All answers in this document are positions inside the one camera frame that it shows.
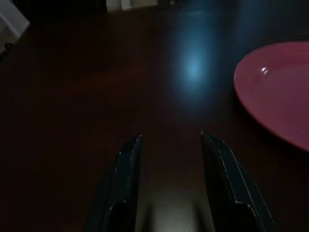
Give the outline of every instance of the pink plate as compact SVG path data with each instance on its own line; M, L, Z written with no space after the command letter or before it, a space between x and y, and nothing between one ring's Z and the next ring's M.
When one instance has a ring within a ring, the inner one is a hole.
M234 84L260 124L309 152L309 42L276 43L249 53L236 67Z

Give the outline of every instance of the dark wooden table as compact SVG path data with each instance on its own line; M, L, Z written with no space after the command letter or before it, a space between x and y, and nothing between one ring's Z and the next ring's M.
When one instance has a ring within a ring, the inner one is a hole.
M257 2L32 24L0 63L1 231L81 231L98 180L139 133L136 230L152 206L156 232L194 231L192 205L207 211L201 130L234 151L278 231L308 230L308 155L258 125L233 88L246 53L302 30L289 6Z

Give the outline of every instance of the white object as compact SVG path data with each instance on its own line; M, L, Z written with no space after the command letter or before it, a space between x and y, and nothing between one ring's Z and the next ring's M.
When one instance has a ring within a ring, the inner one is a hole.
M0 0L0 18L16 38L19 38L30 24L10 0Z

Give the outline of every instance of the table surface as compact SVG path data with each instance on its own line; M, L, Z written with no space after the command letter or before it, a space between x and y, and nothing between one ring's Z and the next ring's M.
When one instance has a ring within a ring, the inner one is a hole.
M155 231L193 231L192 206L208 207L201 130L233 150L278 231L304 231L308 156L256 123L233 88L245 54L301 28L289 7L242 4L32 24L0 63L3 231L81 231L98 180L140 133L136 231L149 207Z

